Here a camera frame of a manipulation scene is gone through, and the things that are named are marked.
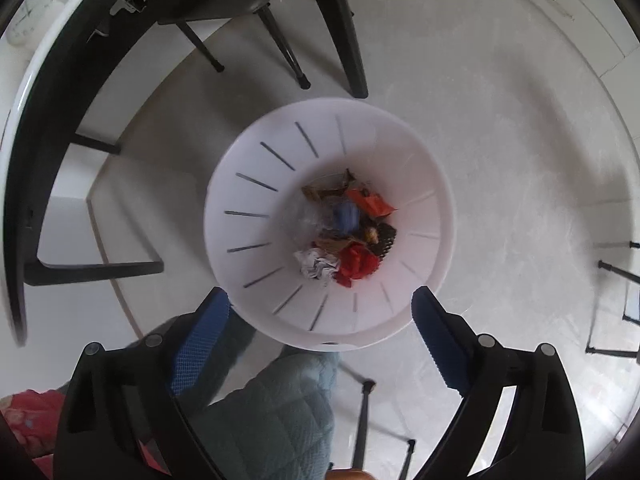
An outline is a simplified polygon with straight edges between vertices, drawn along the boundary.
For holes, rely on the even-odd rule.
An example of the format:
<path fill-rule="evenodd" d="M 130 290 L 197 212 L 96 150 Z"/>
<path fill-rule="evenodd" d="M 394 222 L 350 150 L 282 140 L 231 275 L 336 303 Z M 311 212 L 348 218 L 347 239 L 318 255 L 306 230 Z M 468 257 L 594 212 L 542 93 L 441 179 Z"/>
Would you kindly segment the clear printed plastic packet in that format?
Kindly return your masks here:
<path fill-rule="evenodd" d="M 285 207 L 282 223 L 294 237 L 306 240 L 332 226 L 332 212 L 322 203 L 310 202 L 306 198 L 292 200 Z"/>

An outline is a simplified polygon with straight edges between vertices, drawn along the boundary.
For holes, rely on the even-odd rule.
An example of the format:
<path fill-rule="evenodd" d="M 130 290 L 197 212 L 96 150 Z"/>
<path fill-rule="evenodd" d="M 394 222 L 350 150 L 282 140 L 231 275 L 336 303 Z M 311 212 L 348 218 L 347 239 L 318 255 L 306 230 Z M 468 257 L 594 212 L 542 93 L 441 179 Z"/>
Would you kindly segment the printed paper ball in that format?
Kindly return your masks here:
<path fill-rule="evenodd" d="M 340 270 L 340 260 L 318 247 L 299 250 L 294 257 L 300 274 L 308 280 L 326 283 Z"/>

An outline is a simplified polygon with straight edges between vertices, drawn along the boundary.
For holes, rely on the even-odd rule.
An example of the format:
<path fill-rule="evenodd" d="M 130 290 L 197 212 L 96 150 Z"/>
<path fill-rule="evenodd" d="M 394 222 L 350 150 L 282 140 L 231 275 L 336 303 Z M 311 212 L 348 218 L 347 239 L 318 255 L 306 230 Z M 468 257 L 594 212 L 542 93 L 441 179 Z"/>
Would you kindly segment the black table frame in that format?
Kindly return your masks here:
<path fill-rule="evenodd" d="M 119 61 L 153 24 L 154 6 L 120 11 L 107 36 L 96 26 L 116 0 L 80 0 L 34 58 L 18 92 L 1 151 L 1 299 L 18 346 L 28 337 L 24 288 L 163 272 L 160 261 L 51 264 L 38 257 L 52 188 L 88 107 Z"/>

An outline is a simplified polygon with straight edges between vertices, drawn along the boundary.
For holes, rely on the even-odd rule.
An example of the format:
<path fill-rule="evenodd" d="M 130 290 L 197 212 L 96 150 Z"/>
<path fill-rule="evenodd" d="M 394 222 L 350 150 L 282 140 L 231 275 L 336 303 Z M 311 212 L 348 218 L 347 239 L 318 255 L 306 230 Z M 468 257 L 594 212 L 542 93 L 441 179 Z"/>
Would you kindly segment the red paper ball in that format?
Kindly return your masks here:
<path fill-rule="evenodd" d="M 352 243 L 338 253 L 338 269 L 334 274 L 337 284 L 351 288 L 354 281 L 367 278 L 378 270 L 381 258 L 366 245 Z"/>

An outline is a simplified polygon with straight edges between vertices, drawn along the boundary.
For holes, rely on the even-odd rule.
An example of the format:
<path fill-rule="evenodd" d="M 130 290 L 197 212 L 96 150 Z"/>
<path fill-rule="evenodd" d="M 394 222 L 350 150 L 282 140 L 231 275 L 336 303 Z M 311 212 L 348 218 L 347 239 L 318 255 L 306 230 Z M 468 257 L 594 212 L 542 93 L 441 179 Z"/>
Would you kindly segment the black foam mesh net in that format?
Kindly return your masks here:
<path fill-rule="evenodd" d="M 366 229 L 367 245 L 373 255 L 383 260 L 395 243 L 397 230 L 386 222 L 380 222 Z"/>

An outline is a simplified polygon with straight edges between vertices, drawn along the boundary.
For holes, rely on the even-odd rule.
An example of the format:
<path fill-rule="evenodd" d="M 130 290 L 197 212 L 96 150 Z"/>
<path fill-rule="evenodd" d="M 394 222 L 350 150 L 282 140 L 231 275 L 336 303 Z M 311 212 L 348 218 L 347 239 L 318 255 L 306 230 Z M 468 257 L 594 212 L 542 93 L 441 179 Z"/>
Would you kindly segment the white cabinet unit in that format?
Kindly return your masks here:
<path fill-rule="evenodd" d="M 614 0 L 530 0 L 606 84 L 639 77 L 639 39 Z"/>

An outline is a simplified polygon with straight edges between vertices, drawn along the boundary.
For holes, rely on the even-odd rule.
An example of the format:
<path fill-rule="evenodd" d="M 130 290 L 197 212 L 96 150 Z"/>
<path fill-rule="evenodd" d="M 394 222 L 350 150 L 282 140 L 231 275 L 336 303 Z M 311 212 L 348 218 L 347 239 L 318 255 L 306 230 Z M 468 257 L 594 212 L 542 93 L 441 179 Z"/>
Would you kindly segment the red plastic bag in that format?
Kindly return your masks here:
<path fill-rule="evenodd" d="M 348 188 L 345 195 L 373 219 L 388 217 L 396 211 L 380 194 L 370 192 L 367 188 Z"/>

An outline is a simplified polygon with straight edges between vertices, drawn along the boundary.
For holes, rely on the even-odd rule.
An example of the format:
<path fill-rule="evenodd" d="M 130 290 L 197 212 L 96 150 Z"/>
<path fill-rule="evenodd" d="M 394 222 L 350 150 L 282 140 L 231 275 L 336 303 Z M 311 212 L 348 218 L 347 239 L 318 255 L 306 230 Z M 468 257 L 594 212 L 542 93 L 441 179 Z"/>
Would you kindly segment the white plastic trash bin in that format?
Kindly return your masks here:
<path fill-rule="evenodd" d="M 338 284 L 329 256 L 362 240 L 344 189 L 390 205 L 370 275 Z M 450 186 L 423 136 L 370 104 L 320 98 L 248 126 L 218 162 L 204 206 L 206 254 L 235 312 L 291 347 L 350 351 L 411 321 L 413 292 L 438 289 L 454 252 Z"/>

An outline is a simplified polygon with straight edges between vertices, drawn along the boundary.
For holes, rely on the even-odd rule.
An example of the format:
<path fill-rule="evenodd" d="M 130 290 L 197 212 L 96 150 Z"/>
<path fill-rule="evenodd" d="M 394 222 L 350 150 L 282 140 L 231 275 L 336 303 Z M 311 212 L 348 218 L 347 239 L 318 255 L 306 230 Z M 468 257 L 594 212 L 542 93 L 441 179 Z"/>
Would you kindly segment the white round wall clock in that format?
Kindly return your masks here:
<path fill-rule="evenodd" d="M 24 0 L 6 30 L 8 44 L 35 52 L 66 3 L 67 0 Z"/>

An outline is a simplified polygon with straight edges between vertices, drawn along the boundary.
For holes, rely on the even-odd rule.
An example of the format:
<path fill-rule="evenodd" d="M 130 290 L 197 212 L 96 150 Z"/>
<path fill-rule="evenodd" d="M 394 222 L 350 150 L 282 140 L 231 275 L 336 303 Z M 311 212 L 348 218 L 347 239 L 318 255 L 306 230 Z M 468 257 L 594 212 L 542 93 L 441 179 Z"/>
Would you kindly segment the red patterned sleeve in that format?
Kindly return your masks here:
<path fill-rule="evenodd" d="M 118 416 L 91 392 L 25 390 L 1 400 L 3 479 L 167 479 Z"/>

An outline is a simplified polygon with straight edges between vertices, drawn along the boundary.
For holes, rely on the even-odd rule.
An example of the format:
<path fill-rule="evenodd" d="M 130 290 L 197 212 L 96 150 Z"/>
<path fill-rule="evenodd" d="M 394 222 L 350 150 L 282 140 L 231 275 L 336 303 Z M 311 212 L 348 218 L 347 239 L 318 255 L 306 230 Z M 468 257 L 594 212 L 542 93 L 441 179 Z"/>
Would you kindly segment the brown paper wrapper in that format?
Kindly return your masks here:
<path fill-rule="evenodd" d="M 356 182 L 356 177 L 349 169 L 339 174 L 327 174 L 304 185 L 300 190 L 307 200 L 321 202 L 329 197 L 340 197 Z"/>

